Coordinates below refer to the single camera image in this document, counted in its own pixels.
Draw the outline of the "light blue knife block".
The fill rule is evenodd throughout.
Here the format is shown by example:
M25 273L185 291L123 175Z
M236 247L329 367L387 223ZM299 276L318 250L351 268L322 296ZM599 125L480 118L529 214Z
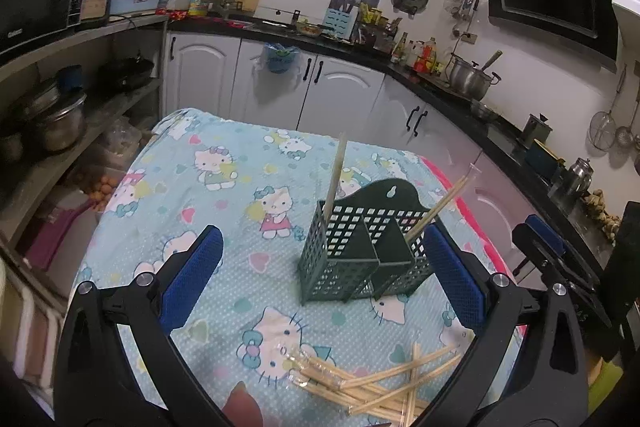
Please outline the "light blue knife block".
M357 15L358 10L356 8L351 8L348 12L327 9L322 22L323 33L338 40L349 40L352 36Z

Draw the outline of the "hello kitty tablecloth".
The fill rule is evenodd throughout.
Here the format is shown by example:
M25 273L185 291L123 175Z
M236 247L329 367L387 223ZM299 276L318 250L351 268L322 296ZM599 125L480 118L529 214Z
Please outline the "hello kitty tablecloth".
M244 384L268 426L374 424L372 415L349 415L303 391L288 350L363 376L408 362L413 347L460 355L472 333L435 277L407 297L300 299L297 262L336 147L330 136L176 110L154 126L108 201L77 280L125 285L216 225L224 255L172 334L204 389L224 402Z

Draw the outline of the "green plastic utensil basket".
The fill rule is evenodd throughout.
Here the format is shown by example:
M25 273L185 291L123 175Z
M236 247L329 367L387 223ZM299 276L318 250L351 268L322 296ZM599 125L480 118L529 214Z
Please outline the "green plastic utensil basket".
M297 270L302 303L413 294L433 274L424 239L406 234L427 208L403 179L374 181L337 199L318 200Z

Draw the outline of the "steel stock pot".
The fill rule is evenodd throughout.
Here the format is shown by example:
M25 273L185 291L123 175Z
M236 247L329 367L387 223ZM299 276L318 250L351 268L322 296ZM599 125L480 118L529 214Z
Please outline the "steel stock pot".
M489 88L502 80L496 72L487 72L502 54L501 50L497 50L482 66L465 61L458 54L451 54L451 68L447 72L447 78L452 90L470 100L482 101Z

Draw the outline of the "metal storage shelf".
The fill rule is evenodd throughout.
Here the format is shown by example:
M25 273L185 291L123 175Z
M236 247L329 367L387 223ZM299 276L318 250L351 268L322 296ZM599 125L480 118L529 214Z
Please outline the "metal storage shelf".
M76 159L160 94L168 18L120 16L1 57L1 239L15 246Z

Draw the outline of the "blue hanging basket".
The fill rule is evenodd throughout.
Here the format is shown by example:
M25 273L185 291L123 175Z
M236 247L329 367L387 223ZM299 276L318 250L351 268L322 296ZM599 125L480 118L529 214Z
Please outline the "blue hanging basket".
M281 43L269 43L264 45L264 63L266 69L273 74L284 74L297 61L299 48L297 46L284 46Z

